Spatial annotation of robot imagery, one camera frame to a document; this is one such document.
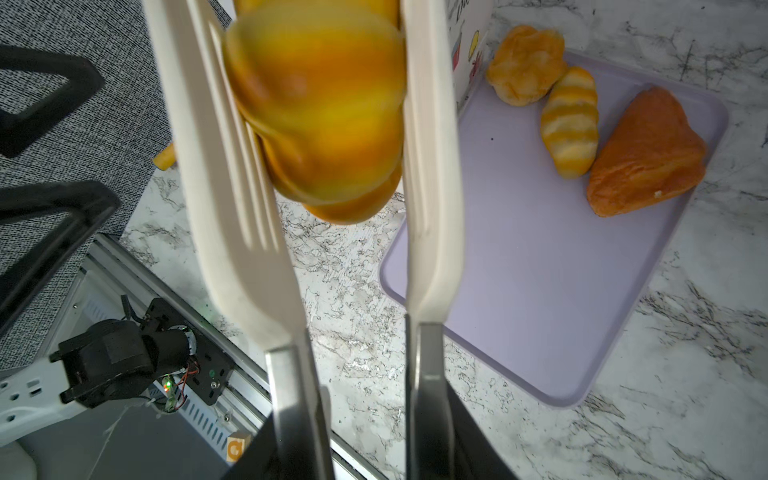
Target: brown triangular bread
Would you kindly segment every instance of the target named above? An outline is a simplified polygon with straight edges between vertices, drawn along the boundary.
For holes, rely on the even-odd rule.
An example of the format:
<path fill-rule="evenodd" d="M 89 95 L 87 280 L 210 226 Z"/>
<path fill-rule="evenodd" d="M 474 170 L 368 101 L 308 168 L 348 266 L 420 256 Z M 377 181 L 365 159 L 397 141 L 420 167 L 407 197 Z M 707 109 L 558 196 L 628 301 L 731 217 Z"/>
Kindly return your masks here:
<path fill-rule="evenodd" d="M 675 197 L 704 178 L 706 152 L 669 91 L 642 91 L 594 161 L 587 200 L 610 217 Z"/>

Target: gray woven textile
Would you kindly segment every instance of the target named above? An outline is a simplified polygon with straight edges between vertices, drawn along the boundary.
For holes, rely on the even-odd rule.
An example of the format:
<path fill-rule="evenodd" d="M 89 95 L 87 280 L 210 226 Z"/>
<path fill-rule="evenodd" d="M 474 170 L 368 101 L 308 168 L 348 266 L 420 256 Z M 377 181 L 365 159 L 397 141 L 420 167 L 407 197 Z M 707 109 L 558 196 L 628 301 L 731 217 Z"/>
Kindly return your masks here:
<path fill-rule="evenodd" d="M 228 25 L 226 12 L 211 3 Z M 0 8 L 0 44 L 86 57 L 106 81 L 94 97 L 24 153 L 13 159 L 0 155 L 0 187 L 98 180 L 122 202 L 101 231 L 120 234 L 152 175 L 152 158 L 170 142 L 141 3 L 5 0 Z M 0 71 L 0 108 L 21 111 L 63 81 Z M 60 219 L 42 217 L 0 226 L 0 272 Z M 34 359 L 87 248 L 86 244 L 69 259 L 0 339 L 0 370 L 25 366 Z"/>

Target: yellow drawing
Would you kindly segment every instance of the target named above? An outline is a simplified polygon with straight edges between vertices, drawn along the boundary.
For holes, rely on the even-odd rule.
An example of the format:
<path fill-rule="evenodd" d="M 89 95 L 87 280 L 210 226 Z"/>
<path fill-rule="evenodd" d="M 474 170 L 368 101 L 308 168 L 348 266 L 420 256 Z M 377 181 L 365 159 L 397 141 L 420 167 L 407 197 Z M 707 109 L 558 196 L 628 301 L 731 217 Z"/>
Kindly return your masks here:
<path fill-rule="evenodd" d="M 467 61 L 472 61 L 472 54 L 475 53 L 475 49 L 478 47 L 478 40 L 480 40 L 480 31 L 475 30 L 475 34 L 472 36 L 472 43 L 469 44 L 469 56 Z"/>

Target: gray floor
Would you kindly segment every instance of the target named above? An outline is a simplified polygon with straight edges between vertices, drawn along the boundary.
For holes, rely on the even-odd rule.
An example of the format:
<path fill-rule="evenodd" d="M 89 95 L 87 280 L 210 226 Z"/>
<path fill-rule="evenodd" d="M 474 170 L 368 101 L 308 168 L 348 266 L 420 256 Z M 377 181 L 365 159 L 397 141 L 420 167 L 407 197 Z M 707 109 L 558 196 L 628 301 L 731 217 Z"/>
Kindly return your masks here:
<path fill-rule="evenodd" d="M 19 440 L 38 480 L 221 478 L 227 463 L 180 416 L 141 400 L 104 403 Z"/>

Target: marble tabletop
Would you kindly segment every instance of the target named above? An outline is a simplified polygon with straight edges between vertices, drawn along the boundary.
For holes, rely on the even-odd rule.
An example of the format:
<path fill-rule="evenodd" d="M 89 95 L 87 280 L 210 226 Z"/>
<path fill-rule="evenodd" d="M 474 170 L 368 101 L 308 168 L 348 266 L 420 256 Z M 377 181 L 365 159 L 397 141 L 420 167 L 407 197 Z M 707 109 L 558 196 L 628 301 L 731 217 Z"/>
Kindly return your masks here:
<path fill-rule="evenodd" d="M 543 406 L 446 340 L 451 384 L 521 478 L 768 478 L 768 2 L 496 0 L 491 46 L 518 23 L 718 92 L 731 125 L 580 406 Z M 405 310 L 378 266 L 403 197 L 353 227 L 279 207 L 333 430 L 402 478 Z M 176 168 L 154 175 L 121 242 L 263 365 L 208 300 Z"/>

